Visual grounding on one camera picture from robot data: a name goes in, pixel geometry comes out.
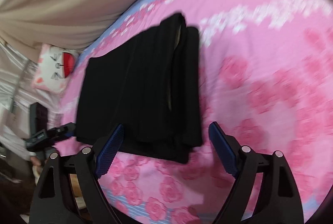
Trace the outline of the person's left hand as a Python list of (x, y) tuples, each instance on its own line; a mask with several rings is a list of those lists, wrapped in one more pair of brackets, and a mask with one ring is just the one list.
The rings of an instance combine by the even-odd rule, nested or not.
[(31, 156), (30, 157), (30, 161), (33, 164), (33, 166), (38, 169), (38, 170), (42, 170), (43, 166), (44, 166), (44, 162), (41, 161), (38, 157), (36, 156)]

